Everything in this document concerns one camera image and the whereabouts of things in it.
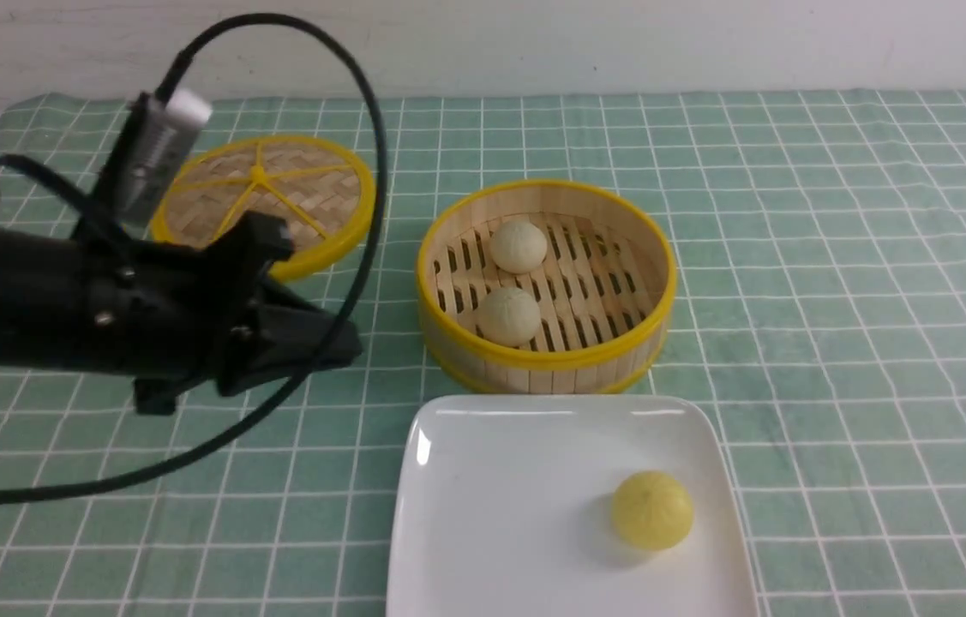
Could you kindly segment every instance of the white wall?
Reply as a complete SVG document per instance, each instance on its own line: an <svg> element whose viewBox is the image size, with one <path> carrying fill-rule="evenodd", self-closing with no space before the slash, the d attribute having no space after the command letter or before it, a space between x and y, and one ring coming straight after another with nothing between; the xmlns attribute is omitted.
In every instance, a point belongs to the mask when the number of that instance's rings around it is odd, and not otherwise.
<svg viewBox="0 0 966 617"><path fill-rule="evenodd" d="M321 24L388 97L966 87L966 0L0 0L0 105L150 89L198 31L252 10ZM188 83L353 91L278 28L225 36Z"/></svg>

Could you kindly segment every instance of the green checkered tablecloth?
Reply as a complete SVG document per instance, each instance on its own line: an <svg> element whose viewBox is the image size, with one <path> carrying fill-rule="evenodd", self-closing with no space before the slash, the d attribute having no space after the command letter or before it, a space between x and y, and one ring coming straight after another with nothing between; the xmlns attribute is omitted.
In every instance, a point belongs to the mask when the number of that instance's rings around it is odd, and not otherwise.
<svg viewBox="0 0 966 617"><path fill-rule="evenodd" d="M615 189L674 243L662 358L636 391L717 426L767 617L966 616L966 91L384 102L387 243L357 313L368 352L266 426L161 482L0 507L0 617L383 614L405 435L459 389L425 356L412 263L471 191L525 177ZM122 103L0 116L0 152L87 186ZM206 149L315 134L372 158L354 100L221 102ZM4 176L0 224L66 234ZM357 253L295 285L335 305ZM200 442L263 392L129 413L129 384L0 368L0 487L109 476Z"/></svg>

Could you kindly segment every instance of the white plate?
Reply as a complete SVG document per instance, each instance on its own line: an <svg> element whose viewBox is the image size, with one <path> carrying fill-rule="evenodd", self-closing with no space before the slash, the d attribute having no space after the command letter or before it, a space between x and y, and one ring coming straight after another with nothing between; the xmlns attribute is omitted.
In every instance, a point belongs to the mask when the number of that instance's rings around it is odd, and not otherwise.
<svg viewBox="0 0 966 617"><path fill-rule="evenodd" d="M628 549L609 497L658 469L695 523L660 554ZM388 617L756 616L726 466L703 411L663 396L447 396L411 429Z"/></svg>

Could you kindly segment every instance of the yellow steamed bun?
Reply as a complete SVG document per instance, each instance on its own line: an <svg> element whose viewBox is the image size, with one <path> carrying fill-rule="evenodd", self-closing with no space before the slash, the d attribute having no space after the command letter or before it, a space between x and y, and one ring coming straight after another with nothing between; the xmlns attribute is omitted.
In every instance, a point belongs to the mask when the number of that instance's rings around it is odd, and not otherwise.
<svg viewBox="0 0 966 617"><path fill-rule="evenodd" d="M641 471L612 495L612 527L637 549L677 546L692 530L695 511L685 487L668 473Z"/></svg>

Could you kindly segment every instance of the bamboo steamer lid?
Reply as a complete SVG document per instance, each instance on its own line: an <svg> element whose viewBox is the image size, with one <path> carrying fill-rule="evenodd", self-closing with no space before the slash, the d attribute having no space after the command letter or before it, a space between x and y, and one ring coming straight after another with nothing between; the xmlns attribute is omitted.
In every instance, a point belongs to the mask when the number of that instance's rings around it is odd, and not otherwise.
<svg viewBox="0 0 966 617"><path fill-rule="evenodd" d="M236 141L190 160L151 219L157 241L203 249L243 215L283 219L296 253L280 280L325 269L368 234L375 187L364 161L332 141L275 135Z"/></svg>

